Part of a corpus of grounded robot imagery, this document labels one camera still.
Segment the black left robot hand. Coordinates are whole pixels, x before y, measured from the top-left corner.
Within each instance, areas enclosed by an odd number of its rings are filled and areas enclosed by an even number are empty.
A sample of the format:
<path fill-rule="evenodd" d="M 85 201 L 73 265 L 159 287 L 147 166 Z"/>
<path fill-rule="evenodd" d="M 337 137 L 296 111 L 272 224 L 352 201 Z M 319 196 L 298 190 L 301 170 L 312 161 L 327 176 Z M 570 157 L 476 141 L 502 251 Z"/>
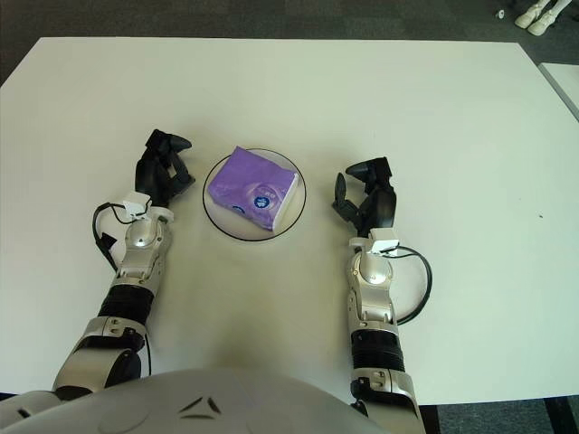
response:
<path fill-rule="evenodd" d="M 183 137 L 154 129 L 137 163 L 135 191 L 148 195 L 153 206 L 168 208 L 173 198 L 195 182 L 179 156 L 191 147 Z"/>

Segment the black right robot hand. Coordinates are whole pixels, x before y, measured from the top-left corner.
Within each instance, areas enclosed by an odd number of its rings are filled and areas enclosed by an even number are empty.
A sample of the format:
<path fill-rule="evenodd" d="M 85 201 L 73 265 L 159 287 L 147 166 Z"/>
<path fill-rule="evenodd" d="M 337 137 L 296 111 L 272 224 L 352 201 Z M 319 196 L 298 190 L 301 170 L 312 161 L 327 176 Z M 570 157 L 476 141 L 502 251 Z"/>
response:
<path fill-rule="evenodd" d="M 346 169 L 346 174 L 364 184 L 366 198 L 360 205 L 346 198 L 346 179 L 337 174 L 332 208 L 345 221 L 351 222 L 359 237 L 367 237 L 372 229 L 394 227 L 397 197 L 390 184 L 392 172 L 385 156 L 366 160 Z"/>

